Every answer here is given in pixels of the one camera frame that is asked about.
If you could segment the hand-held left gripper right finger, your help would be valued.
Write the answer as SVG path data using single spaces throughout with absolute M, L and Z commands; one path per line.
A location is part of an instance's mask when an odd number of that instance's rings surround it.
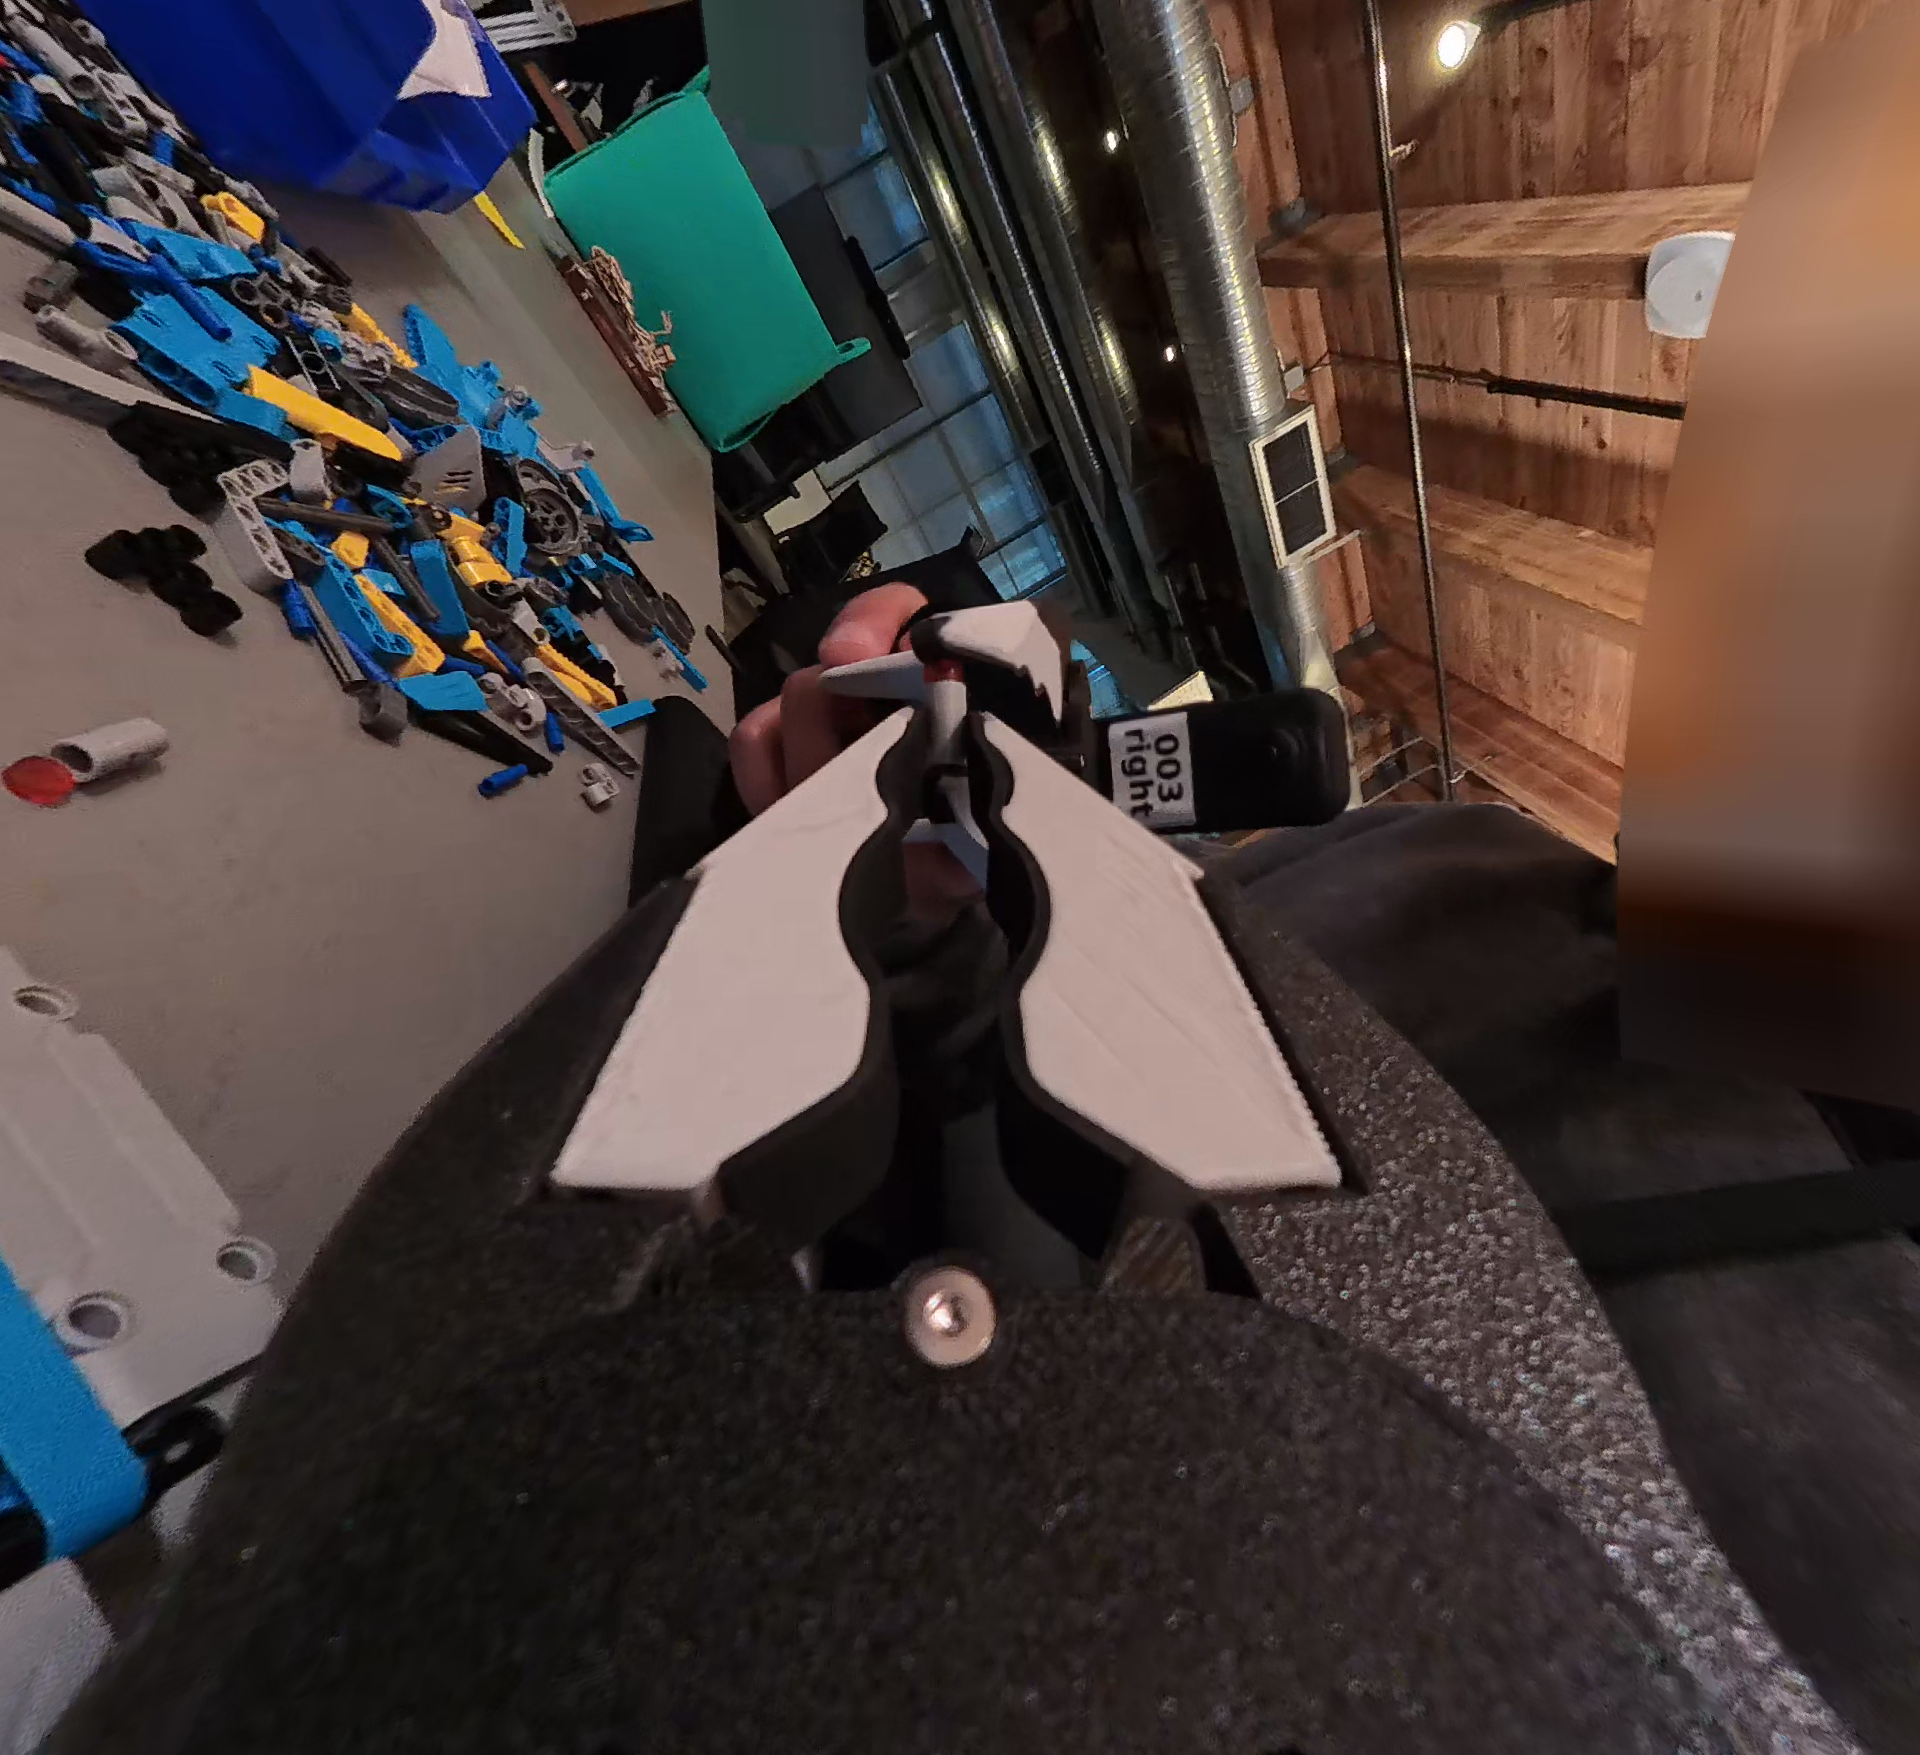
M 1039 1213 L 1335 1190 L 1342 1163 L 1196 867 L 997 715 L 968 724 L 1007 942 L 997 1137 Z

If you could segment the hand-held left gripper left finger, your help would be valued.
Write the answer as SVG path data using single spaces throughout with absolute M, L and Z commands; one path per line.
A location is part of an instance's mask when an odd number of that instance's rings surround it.
M 899 708 L 668 888 L 669 931 L 551 1166 L 568 1193 L 836 1224 L 883 1182 L 922 714 Z

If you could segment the pile of blue yellow pieces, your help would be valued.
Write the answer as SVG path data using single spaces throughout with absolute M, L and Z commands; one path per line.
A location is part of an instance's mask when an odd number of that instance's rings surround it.
M 277 610 L 382 744 L 429 735 L 479 793 L 574 755 L 593 813 L 718 746 L 697 623 L 588 442 L 409 303 L 352 276 L 221 167 L 71 0 L 5 0 L 5 237 L 39 256 L 5 394 L 98 426 Z

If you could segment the person's right hand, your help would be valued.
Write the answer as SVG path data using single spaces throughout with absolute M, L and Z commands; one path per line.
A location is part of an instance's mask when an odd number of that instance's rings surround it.
M 928 597 L 914 585 L 878 585 L 854 594 L 831 616 L 815 659 L 793 672 L 773 700 L 737 719 L 730 770 L 749 817 L 775 807 L 896 711 L 887 701 L 833 691 L 825 673 L 894 654 L 905 625 L 925 609 Z

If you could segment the white vent panel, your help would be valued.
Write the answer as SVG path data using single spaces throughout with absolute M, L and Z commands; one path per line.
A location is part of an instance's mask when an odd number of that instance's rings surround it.
M 1302 567 L 1335 543 L 1327 460 L 1310 403 L 1288 403 L 1278 423 L 1249 443 L 1260 520 L 1276 567 Z

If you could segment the small wooden model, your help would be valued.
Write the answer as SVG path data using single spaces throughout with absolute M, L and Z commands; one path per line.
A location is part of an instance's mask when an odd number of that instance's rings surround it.
M 673 413 L 677 405 L 668 384 L 677 358 L 669 341 L 672 317 L 661 313 L 653 326 L 647 325 L 637 311 L 631 281 L 603 248 L 592 248 L 585 258 L 560 256 L 555 266 L 652 413 L 657 418 Z

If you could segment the green plastic bin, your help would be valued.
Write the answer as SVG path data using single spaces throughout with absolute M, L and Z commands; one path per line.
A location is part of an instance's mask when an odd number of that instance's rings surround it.
M 871 350 L 837 343 L 708 101 L 710 72 L 553 165 L 543 193 L 584 252 L 669 317 L 666 384 L 715 452 Z

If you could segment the grey building block assembly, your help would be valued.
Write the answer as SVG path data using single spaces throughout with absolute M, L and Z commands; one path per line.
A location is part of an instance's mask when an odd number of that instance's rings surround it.
M 2 1588 L 221 1456 L 277 1255 L 78 1000 L 2 953 Z

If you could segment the cluster of black bushings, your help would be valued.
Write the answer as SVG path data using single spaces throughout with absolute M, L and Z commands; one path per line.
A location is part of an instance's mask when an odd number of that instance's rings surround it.
M 229 636 L 245 610 L 202 567 L 205 552 L 195 530 L 171 524 L 114 530 L 86 545 L 83 560 L 112 583 L 144 588 L 191 633 L 218 640 Z

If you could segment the silver ventilation duct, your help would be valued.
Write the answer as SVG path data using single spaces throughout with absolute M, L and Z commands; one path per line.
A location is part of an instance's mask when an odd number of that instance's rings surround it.
M 1327 623 L 1287 552 L 1265 442 L 1296 419 L 1266 319 L 1206 0 L 1089 0 L 1133 151 L 1212 477 L 1268 667 L 1345 715 Z

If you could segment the white wall device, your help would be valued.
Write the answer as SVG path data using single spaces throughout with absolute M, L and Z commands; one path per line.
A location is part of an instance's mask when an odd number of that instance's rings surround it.
M 1658 240 L 1646 256 L 1642 304 L 1650 334 L 1677 343 L 1707 336 L 1734 231 L 1679 231 Z

